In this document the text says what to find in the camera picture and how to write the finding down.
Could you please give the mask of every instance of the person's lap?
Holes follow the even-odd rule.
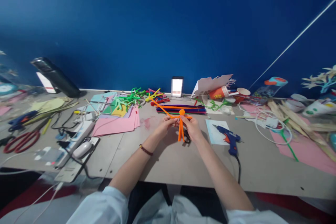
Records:
[[[162,190],[168,205],[171,205],[166,184],[139,181],[129,196],[128,221],[131,224],[142,206],[159,190]],[[182,186],[180,194],[189,199],[202,216],[226,223],[219,198],[213,188]]]

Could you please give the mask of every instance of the blue glue gun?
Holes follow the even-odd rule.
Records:
[[[225,135],[225,142],[230,144],[230,149],[229,149],[229,154],[231,156],[237,156],[238,155],[238,149],[237,149],[237,142],[240,141],[240,136],[233,134],[232,131],[222,127],[222,126],[217,126],[214,125],[216,129],[218,129],[218,131],[220,133],[222,133],[223,135]]]
[[[8,129],[8,131],[9,132],[13,132],[15,130],[21,129],[22,128],[22,124],[25,123],[25,122],[27,122],[32,117],[36,116],[37,113],[38,113],[37,110],[33,110],[33,111],[30,111],[30,112],[28,112],[26,114],[20,115],[19,117],[15,118],[15,119],[13,119],[11,121],[9,121],[8,123],[10,125],[12,125],[12,126]]]

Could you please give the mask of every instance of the bracelet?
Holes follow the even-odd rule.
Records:
[[[139,145],[140,149],[142,149],[145,153],[147,153],[149,156],[153,156],[152,152],[149,152],[148,150],[146,150],[142,145]]]

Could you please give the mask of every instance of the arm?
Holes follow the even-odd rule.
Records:
[[[253,211],[252,203],[246,193],[221,162],[210,144],[203,137],[195,118],[190,121],[181,116],[188,129],[191,140],[195,143],[199,154],[210,174],[216,193],[227,210]]]
[[[167,134],[167,130],[175,124],[177,118],[170,119],[166,116],[163,122],[155,129],[155,131],[145,140],[142,146],[149,152],[154,152],[162,138]],[[150,155],[138,148],[133,155],[126,161],[114,176],[109,186],[117,188],[125,196],[135,187],[138,182],[146,163],[150,159]]]

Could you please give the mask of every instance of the orange pipe cleaner figure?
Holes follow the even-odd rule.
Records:
[[[159,105],[156,101],[154,101],[151,97],[150,97],[150,99],[159,107],[159,108],[161,108],[167,115],[169,115],[170,116],[170,118],[171,119],[174,119],[174,118],[179,118],[180,119],[180,125],[179,125],[179,129],[178,129],[178,141],[180,142],[181,141],[181,137],[182,137],[182,139],[183,139],[183,142],[185,142],[185,140],[184,140],[184,131],[183,131],[183,122],[182,122],[182,119],[181,119],[181,116],[184,116],[184,114],[186,113],[186,111],[182,108],[180,111],[179,111],[179,113],[180,113],[180,115],[179,116],[176,116],[176,117],[174,117],[174,116],[172,116],[171,114],[169,114],[163,107],[164,106],[161,106],[161,105]]]

